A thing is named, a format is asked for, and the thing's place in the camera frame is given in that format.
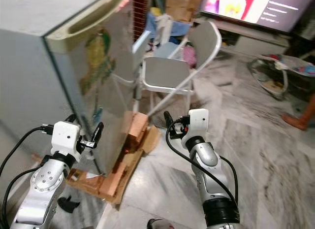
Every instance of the person's foot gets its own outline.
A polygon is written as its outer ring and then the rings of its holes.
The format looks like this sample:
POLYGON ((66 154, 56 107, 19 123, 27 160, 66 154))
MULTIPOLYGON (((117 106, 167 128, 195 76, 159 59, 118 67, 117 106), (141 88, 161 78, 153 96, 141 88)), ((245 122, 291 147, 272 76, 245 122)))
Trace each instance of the person's foot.
POLYGON ((297 129, 300 129, 303 131, 307 129, 307 123, 302 122, 300 119, 289 116, 287 114, 283 114, 281 117, 286 123, 290 124, 291 126, 296 127, 297 129))

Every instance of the pink object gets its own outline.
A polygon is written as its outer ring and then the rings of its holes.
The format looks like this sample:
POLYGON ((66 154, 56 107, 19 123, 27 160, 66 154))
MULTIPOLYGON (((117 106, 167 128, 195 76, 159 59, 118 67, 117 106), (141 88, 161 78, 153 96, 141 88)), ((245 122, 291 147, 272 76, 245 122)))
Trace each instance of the pink object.
POLYGON ((190 68, 193 68, 196 66, 197 58, 196 58, 196 52, 194 48, 185 47, 183 50, 183 58, 184 58, 184 61, 188 63, 190 68))

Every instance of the blue cloth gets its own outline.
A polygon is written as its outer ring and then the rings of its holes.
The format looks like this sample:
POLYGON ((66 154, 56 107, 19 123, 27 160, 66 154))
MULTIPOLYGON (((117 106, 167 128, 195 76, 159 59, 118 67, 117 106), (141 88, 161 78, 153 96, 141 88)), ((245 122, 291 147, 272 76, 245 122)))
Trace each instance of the blue cloth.
MULTIPOLYGON (((190 24, 174 21, 171 36, 186 35, 189 31, 189 28, 190 24)), ((147 15, 146 30, 151 31, 149 38, 155 38, 157 31, 156 17, 150 12, 147 15)))
POLYGON ((175 44, 180 44, 181 42, 173 36, 170 36, 169 41, 175 44))

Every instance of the television screen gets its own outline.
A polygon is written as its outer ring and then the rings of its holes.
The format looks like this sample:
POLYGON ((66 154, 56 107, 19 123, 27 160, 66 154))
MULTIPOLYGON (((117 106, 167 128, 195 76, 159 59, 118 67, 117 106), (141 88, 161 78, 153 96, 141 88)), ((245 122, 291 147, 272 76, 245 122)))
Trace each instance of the television screen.
POLYGON ((312 0, 203 0, 202 11, 290 32, 312 0))

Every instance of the chair backrest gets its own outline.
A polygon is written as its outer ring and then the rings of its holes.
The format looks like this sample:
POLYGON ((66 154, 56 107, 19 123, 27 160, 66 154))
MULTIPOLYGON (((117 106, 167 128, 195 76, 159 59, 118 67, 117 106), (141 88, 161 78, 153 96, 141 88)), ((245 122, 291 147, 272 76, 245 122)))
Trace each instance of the chair backrest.
POLYGON ((151 34, 150 31, 144 31, 142 35, 137 39, 137 41, 132 46, 132 54, 133 54, 133 71, 139 69, 144 54, 146 53, 146 48, 149 43, 149 35, 151 34))
POLYGON ((196 69, 202 69, 217 55, 222 44, 222 37, 217 26, 206 21, 190 33, 189 41, 196 52, 196 69))

